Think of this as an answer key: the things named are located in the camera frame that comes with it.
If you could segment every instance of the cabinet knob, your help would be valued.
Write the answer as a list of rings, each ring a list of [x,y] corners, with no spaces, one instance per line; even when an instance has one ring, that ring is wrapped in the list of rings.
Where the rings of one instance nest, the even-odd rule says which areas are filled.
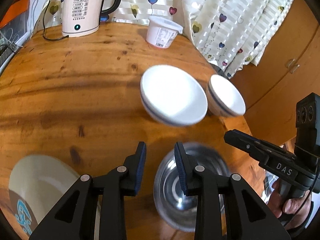
[[[290,69],[290,71],[289,71],[289,72],[290,72],[291,74],[293,74],[293,73],[298,69],[298,67],[300,67],[300,65],[299,65],[299,64],[294,65],[294,66],[293,66],[293,68],[292,68],[292,69]]]
[[[288,62],[285,64],[286,68],[289,68],[295,61],[295,58],[289,59]]]

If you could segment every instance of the power cord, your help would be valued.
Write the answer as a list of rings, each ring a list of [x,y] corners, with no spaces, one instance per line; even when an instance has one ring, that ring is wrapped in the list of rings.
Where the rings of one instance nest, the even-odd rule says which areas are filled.
[[[11,36],[10,36],[9,39],[8,39],[8,38],[1,32],[1,30],[0,30],[0,36],[2,36],[2,37],[9,43],[9,44],[2,44],[2,45],[1,45],[1,49],[4,49],[4,47],[5,47],[5,49],[8,48],[8,49],[10,49],[14,54],[17,54],[17,52],[15,52],[15,51],[11,48],[11,45],[14,44],[15,46],[20,47],[20,48],[22,48],[23,46],[20,46],[20,45],[15,44],[14,41],[10,41],[11,38],[12,38],[12,35],[13,35],[13,29],[12,29],[12,28],[9,28],[9,30],[11,30]]]
[[[5,52],[5,50],[7,49],[8,45],[6,44],[2,44],[0,45],[0,57],[1,55]]]
[[[31,37],[33,35],[33,32],[34,32],[34,29],[35,29],[35,21],[34,21],[34,19],[35,19],[35,11],[36,11],[36,7],[38,5],[38,2],[39,2],[39,0],[36,0],[36,3],[33,3],[32,7],[31,7],[32,14],[31,14],[31,18],[30,18],[30,39],[31,39]]]
[[[300,212],[300,210],[303,208],[303,206],[306,204],[306,202],[310,198],[310,195],[312,194],[313,189],[315,188],[317,178],[319,177],[319,175],[320,175],[320,161],[318,160],[317,167],[316,167],[316,178],[315,178],[314,182],[312,183],[312,186],[310,188],[310,191],[309,191],[306,199],[304,200],[302,205],[298,208],[298,210],[294,213],[293,217],[284,224],[284,227],[287,226],[293,220],[293,218],[296,216],[296,214],[298,214]]]
[[[45,36],[44,16],[45,16],[45,14],[46,14],[46,12],[47,12],[47,10],[48,10],[49,5],[50,5],[50,0],[49,0],[49,2],[48,2],[47,7],[45,8],[45,11],[44,11],[44,14],[43,14],[43,18],[42,18],[42,24],[43,24],[42,37],[43,37],[46,41],[60,41],[60,40],[63,40],[64,38],[68,38],[69,35],[67,35],[67,36],[62,36],[62,37],[57,38],[57,39],[49,39],[49,38],[47,38],[47,37]]]

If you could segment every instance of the stainless steel bowl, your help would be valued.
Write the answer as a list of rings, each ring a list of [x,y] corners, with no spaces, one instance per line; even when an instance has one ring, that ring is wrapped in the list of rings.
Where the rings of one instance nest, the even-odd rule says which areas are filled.
[[[200,143],[183,144],[186,153],[194,156],[199,165],[216,174],[230,176],[227,165],[218,152]],[[153,197],[159,215],[171,227],[184,232],[194,232],[196,227],[197,196],[187,197],[181,190],[178,171],[174,160],[174,150],[162,160],[153,187]],[[224,212],[220,195],[221,212]]]

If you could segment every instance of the black cable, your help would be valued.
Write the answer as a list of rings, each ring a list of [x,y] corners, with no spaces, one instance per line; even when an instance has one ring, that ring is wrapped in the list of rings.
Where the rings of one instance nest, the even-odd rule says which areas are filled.
[[[3,50],[3,53],[6,51],[6,49],[9,49],[9,50],[11,50],[11,52],[12,52],[14,55],[16,55],[17,52],[15,52],[13,49],[11,49],[10,45],[7,45],[7,44],[0,45],[0,51],[3,50],[3,47],[4,47],[5,49]]]
[[[49,38],[47,38],[46,36],[44,36],[44,35],[45,35],[44,16],[45,16],[45,14],[46,14],[46,12],[47,12],[47,10],[48,10],[49,4],[50,4],[50,0],[49,0],[49,2],[48,2],[47,7],[45,8],[45,11],[44,11],[44,14],[43,14],[43,18],[42,18],[42,24],[43,24],[42,37],[43,37],[46,41],[60,41],[60,40],[63,40],[64,38],[68,38],[69,35],[67,35],[67,36],[62,36],[62,37],[57,38],[57,39],[49,39]]]
[[[294,213],[293,217],[284,224],[284,227],[287,226],[287,225],[292,221],[292,219],[296,216],[296,214],[298,214],[298,213],[301,211],[301,209],[303,208],[303,206],[306,204],[306,202],[307,202],[308,199],[310,198],[310,195],[312,194],[312,191],[313,191],[313,189],[315,188],[315,185],[316,185],[317,179],[318,179],[318,177],[319,177],[319,174],[320,174],[320,161],[318,160],[318,163],[317,163],[317,166],[316,166],[316,178],[315,178],[315,180],[314,180],[313,183],[312,183],[312,186],[311,186],[311,188],[310,188],[310,190],[309,190],[309,193],[308,193],[306,199],[304,200],[304,202],[302,203],[302,205],[298,208],[298,210]]]

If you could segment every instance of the white plate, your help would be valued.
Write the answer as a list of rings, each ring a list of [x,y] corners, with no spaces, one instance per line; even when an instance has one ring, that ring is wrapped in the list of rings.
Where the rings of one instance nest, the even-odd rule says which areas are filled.
[[[18,222],[28,220],[28,217],[36,219],[36,221],[30,221],[30,226],[28,222],[20,223],[27,235],[30,235],[30,232],[79,177],[71,167],[46,155],[29,155],[17,162],[10,174],[9,195]],[[99,221],[100,207],[96,215],[94,235],[94,239],[97,240],[99,239]]]
[[[148,68],[142,75],[140,92],[148,112],[174,126],[198,123],[207,112],[207,97],[200,84],[173,66]]]

